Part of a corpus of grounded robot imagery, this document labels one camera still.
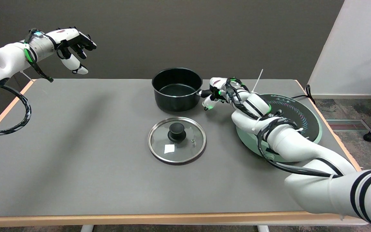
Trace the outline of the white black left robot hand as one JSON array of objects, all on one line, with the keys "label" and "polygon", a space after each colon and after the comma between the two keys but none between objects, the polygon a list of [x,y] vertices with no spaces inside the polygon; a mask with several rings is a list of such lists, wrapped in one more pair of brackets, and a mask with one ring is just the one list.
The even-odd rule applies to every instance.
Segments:
[{"label": "white black left robot hand", "polygon": [[54,40],[57,42],[56,53],[62,64],[71,70],[73,74],[88,74],[88,69],[81,61],[69,51],[71,48],[81,59],[86,59],[85,50],[93,51],[97,49],[97,44],[91,40],[90,35],[85,35],[77,28],[58,29],[53,32]]}]

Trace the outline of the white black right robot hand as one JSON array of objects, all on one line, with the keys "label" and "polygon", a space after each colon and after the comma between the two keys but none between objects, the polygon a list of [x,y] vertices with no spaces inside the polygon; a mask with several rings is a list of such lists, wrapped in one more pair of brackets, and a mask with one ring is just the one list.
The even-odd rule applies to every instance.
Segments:
[{"label": "white black right robot hand", "polygon": [[212,110],[217,103],[230,103],[227,100],[226,84],[227,78],[213,77],[209,82],[209,89],[201,90],[198,92],[198,96],[203,98],[202,106],[205,111]]}]

